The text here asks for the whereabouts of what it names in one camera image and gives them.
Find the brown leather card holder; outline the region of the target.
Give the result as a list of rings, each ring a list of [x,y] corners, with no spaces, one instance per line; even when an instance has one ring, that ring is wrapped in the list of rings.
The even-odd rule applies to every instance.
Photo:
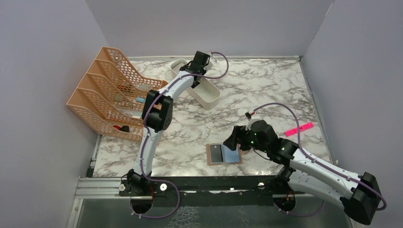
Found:
[[[249,153],[249,150],[247,150],[247,151],[241,150],[239,144],[237,146],[237,149],[234,151],[231,151],[229,148],[227,148],[226,146],[221,144],[223,163],[211,164],[209,145],[211,145],[211,144],[206,145],[207,165],[209,165],[209,166],[223,165],[223,164],[242,164],[242,156]]]

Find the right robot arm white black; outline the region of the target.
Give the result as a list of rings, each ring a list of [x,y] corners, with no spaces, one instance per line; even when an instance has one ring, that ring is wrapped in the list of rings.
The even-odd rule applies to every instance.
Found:
[[[303,150],[297,143],[278,137],[264,120],[251,120],[234,126],[223,144],[231,150],[257,150],[270,161],[283,165],[274,187],[280,193],[304,192],[341,207],[352,220],[370,225],[381,202],[374,175],[360,175],[332,165]]]

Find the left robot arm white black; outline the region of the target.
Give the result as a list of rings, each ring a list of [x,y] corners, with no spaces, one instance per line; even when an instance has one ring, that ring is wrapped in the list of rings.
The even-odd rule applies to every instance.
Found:
[[[143,138],[132,169],[125,175],[120,191],[144,195],[150,189],[150,176],[157,145],[173,118],[173,103],[186,89],[196,86],[211,63],[211,54],[197,51],[193,60],[182,66],[171,82],[159,90],[150,90],[145,100],[142,120]]]

